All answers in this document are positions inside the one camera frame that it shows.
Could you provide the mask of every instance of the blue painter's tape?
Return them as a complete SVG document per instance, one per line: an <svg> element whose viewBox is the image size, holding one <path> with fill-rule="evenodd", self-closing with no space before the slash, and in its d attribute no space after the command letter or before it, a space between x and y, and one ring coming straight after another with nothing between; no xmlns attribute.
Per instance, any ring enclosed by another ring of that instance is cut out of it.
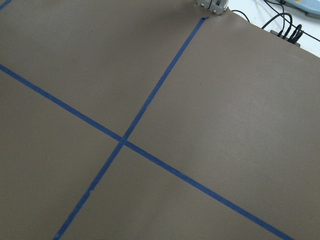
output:
<svg viewBox="0 0 320 240"><path fill-rule="evenodd" d="M86 201L90 197L91 191L93 191L96 188L96 186L98 185L98 183L100 182L102 177L105 175L106 171L108 170L108 168L110 167L112 162L115 160L116 156L118 155L118 153L120 152L120 150L122 149L123 146L124 146L124 143L122 141L120 141L118 143L118 145L115 147L115 149L113 150L113 152L111 153L108 160L105 162L105 164L103 165L103 167L99 171L99 173L96 175L96 177L94 178L94 180L90 184L89 188L85 191L85 193L83 194L83 196L81 197L79 202L74 207L73 211L70 213L70 215L65 220L65 222L63 223L63 225L61 226L59 231L56 233L53 240L59 240L62 237L62 235L66 232L66 230L68 229L68 227L70 226L72 221L77 216L78 212L81 210L81 208L84 206L84 204L86 203Z"/></svg>
<svg viewBox="0 0 320 240"><path fill-rule="evenodd" d="M90 196L90 192L95 189L95 187L98 185L98 183L100 182L100 180L102 179L104 174L107 172L107 170L110 167L111 163L115 160L115 158L118 155L118 153L120 152L121 148L125 145L125 143L127 142L129 136L131 135L131 133L133 132L133 130L137 126L139 120L142 118L143 114L146 112L147 107L149 106L151 101L154 99L155 95L157 94L157 92L161 88L162 84L164 83L164 81L168 77L169 73L174 68L174 66L176 65L177 61L179 60L181 55L184 53L184 51L186 50L187 46L189 45L191 40L194 38L194 36L196 35L197 31L200 29L200 27L202 26L202 24L204 23L204 21L206 19L207 19L207 17L201 18L199 23L195 26L195 28L193 29L193 31L191 32L191 34L189 35L187 40L184 42L184 44L182 45L182 47L180 48L178 53L175 55L174 59L172 60L172 62L168 66L168 68L165 70L163 76L158 81L158 83L154 87L154 89L151 92L151 94L149 95L149 97L146 99L145 103L143 104L142 108L140 109L140 111L138 112L138 114L136 115L134 120L132 121L132 123L129 126L128 130L125 132L123 138L120 140L120 142L118 143L118 145L116 146L116 148L114 149L114 151L112 152L112 154L110 155L110 157L108 158L106 163L103 165L102 169L99 171L97 176L94 178L94 180L91 183L90 187L86 190L84 195L81 197L79 202L76 204L75 208L70 213L70 215L68 216L66 221L63 223L62 227L59 229L59 231L57 232L57 234L55 235L53 240L59 240L63 236L63 234L66 232L66 230L68 229L68 227L70 226L72 221L77 216L77 214L80 211L80 209L83 207L83 205L88 200L88 198Z"/></svg>
<svg viewBox="0 0 320 240"><path fill-rule="evenodd" d="M40 87L34 85L33 83L31 83L30 81L26 80L22 76L19 76L18 74L14 73L13 71L11 71L10 69L6 68L2 64L0 64L0 70L3 71L4 73L8 74L10 77L18 80L20 83L24 84L28 88L34 90L38 94L44 96L46 99L49 99L50 101L52 101L55 104L59 105L61 108L67 110L69 113L75 115L79 119L81 119L81 120L85 121L86 123L90 124L94 128L96 128L96 129L100 130L101 132L107 134L109 137L111 137L111 138L113 138L113 139L115 139L117 141L121 140L121 136L119 136L118 134L116 134L113 131L109 130L105 126L102 126L100 123L92 120L88 116L82 114L78 110L74 109L72 106L66 104L65 102L61 101L60 99L56 98L55 96L51 95L50 93L46 92L45 90L41 89Z"/></svg>
<svg viewBox="0 0 320 240"><path fill-rule="evenodd" d="M131 125L129 126L128 130L125 132L125 134L123 136L125 139L128 139L129 136L131 135L131 133L134 131L134 129L137 126L138 122L140 121L140 119L142 118L144 113L146 112L148 106L150 105L150 103L154 99L154 97L156 96L156 94L159 91L159 89L161 88L161 86L164 84L164 82L167 79L168 75L171 73L172 69L175 67L175 65L179 61L180 57L182 56L182 54L184 53L184 51L186 50L186 48L190 44L191 40L195 37L195 35L197 34L198 30L201 28L201 26L204 24L205 20L208 19L208 18L209 17L202 17L200 19L200 21L198 22L198 24L193 29L193 31L191 32L191 34L185 40L184 44L182 45L180 50L177 52L177 54L175 55L175 57L173 58L173 60L169 64L169 66L167 67L167 69L164 71L162 77L157 82L157 84L155 85L154 89L152 90L152 92L150 93L148 98L146 99L145 103L142 105L140 111L135 116L135 118L132 121Z"/></svg>
<svg viewBox="0 0 320 240"><path fill-rule="evenodd" d="M292 237L288 236L287 234L283 233L282 231L278 230L277 228L271 226L270 224L266 223L265 221L261 220L260 218L254 216L250 212L244 210L243 208L239 207L238 205L234 204L233 202L229 201L228 199L224 198L223 196L219 195L218 193L210 190L209 188L205 187L201 183L193 180L192 178L188 177L187 175L183 174L179 170L175 169L174 167L168 165L164 161L156 158L155 156L151 155L150 153L144 151L140 147L134 145L131 142L126 142L125 145L130 148L131 150L135 151L136 153L144 156L151 162L157 164L161 168L167 170L168 172L172 173L176 177L182 179L183 181L187 182L188 184L194 186L195 188L199 189L203 193L209 195L213 199L217 200L218 202L222 203L223 205L227 206L228 208L234 210L235 212L241 214L245 218L251 220L255 224L261 226L262 228L268 230L269 232L273 233L274 235L278 236L283 240L294 240Z"/></svg>
<svg viewBox="0 0 320 240"><path fill-rule="evenodd" d="M12 0L6 0L6 1L4 1L4 3L2 3L2 4L0 5L0 11L1 11L2 9L4 9L9 3L11 3L11 1L12 1Z"/></svg>

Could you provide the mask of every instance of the white table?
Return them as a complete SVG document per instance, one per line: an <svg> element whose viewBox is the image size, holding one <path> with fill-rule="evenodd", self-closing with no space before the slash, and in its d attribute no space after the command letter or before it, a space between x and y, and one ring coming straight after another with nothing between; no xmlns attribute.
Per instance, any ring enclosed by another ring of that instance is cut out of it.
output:
<svg viewBox="0 0 320 240"><path fill-rule="evenodd" d="M272 4L272 7L278 12L282 12L280 6ZM229 8L231 10L240 10L244 12L250 22L258 27L262 27L268 20L276 15L276 13L268 7L263 0L229 0ZM304 12L295 8L284 6L284 10L292 15L294 25L302 24L303 31L320 39L320 19L305 16ZM270 31L272 29L279 32L279 30L282 29L282 25L283 20L281 17L278 17L275 21L270 23L265 30ZM302 49L320 57L320 42L304 34L299 39L298 43L301 44Z"/></svg>

